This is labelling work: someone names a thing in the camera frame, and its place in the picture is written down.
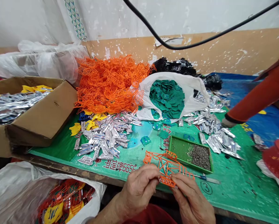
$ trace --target cardboard box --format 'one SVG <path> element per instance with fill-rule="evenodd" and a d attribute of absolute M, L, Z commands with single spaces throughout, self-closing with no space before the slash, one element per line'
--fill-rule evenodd
<path fill-rule="evenodd" d="M 77 101 L 75 88 L 64 79 L 12 77 L 0 81 L 0 94 L 19 93 L 22 85 L 45 85 L 54 90 L 11 124 L 0 125 L 0 157 L 11 157 L 12 147 L 47 147 L 66 123 Z"/>

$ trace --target beige wall paint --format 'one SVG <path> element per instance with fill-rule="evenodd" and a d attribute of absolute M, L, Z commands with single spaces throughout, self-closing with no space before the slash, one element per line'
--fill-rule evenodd
<path fill-rule="evenodd" d="M 196 43 L 215 34 L 182 35 L 183 44 Z M 184 57 L 202 74 L 226 72 L 253 75 L 265 70 L 279 58 L 279 28 L 232 31 L 201 46 L 180 51 L 155 47 L 154 42 L 154 37 L 139 37 L 87 41 L 85 45 L 89 55 L 95 55 L 98 59 L 131 54 L 137 63 L 152 63 L 161 57 L 169 61 Z"/>

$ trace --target black cable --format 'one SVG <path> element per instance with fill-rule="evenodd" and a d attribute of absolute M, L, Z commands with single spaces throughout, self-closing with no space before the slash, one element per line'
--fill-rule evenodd
<path fill-rule="evenodd" d="M 237 28 L 239 28 L 240 26 L 243 26 L 245 25 L 246 23 L 258 18 L 259 16 L 261 16 L 262 14 L 268 12 L 269 10 L 273 9 L 274 7 L 278 6 L 279 5 L 279 0 L 277 2 L 275 2 L 274 4 L 270 5 L 269 7 L 265 8 L 264 10 L 260 11 L 259 13 L 255 14 L 254 16 L 248 18 L 247 20 L 244 20 L 243 22 L 217 34 L 217 35 L 214 35 L 206 40 L 203 40 L 201 42 L 198 42 L 198 43 L 195 43 L 195 44 L 191 44 L 191 45 L 187 45 L 187 46 L 182 46 L 182 47 L 173 47 L 171 45 L 168 45 L 167 43 L 165 43 L 158 35 L 157 33 L 155 32 L 155 30 L 152 28 L 152 26 L 149 24 L 149 22 L 145 19 L 145 17 L 131 4 L 131 2 L 129 0 L 123 0 L 126 5 L 131 9 L 131 11 L 133 11 L 135 13 L 135 15 L 138 16 L 138 18 L 140 18 L 141 21 L 143 21 L 143 23 L 148 27 L 148 29 L 151 31 L 151 33 L 153 34 L 153 36 L 163 45 L 165 46 L 166 48 L 168 49 L 171 49 L 171 50 L 184 50 L 184 49 L 189 49 L 189 48 L 192 48 L 192 47 L 196 47 L 196 46 L 199 46 L 199 45 L 202 45 L 202 44 L 205 44 L 209 41 L 212 41 L 222 35 L 225 35 Z"/>

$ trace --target hand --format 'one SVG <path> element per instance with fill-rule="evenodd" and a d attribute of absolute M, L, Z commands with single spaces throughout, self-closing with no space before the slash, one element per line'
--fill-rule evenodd
<path fill-rule="evenodd" d="M 196 181 L 181 173 L 172 174 L 172 180 L 179 188 L 172 188 L 172 191 L 179 204 L 183 224 L 215 223 L 214 208 L 204 197 Z"/>
<path fill-rule="evenodd" d="M 155 192 L 160 175 L 158 168 L 153 164 L 144 165 L 131 172 L 122 191 L 116 195 L 117 215 L 123 215 L 123 219 L 126 220 L 143 211 Z"/>

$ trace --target orange plastic frame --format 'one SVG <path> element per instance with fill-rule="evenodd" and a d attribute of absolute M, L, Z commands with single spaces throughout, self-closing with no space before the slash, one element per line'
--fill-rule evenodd
<path fill-rule="evenodd" d="M 152 158 L 158 160 L 158 169 L 163 174 L 162 176 L 159 177 L 159 181 L 161 183 L 170 186 L 172 188 L 176 186 L 176 183 L 172 181 L 172 178 L 169 174 L 170 172 L 183 173 L 184 175 L 192 177 L 194 179 L 194 175 L 192 173 L 187 172 L 186 167 L 184 167 L 181 163 L 177 161 L 177 155 L 175 153 L 166 151 L 165 153 L 160 154 L 156 152 L 146 151 L 144 164 L 151 164 Z"/>

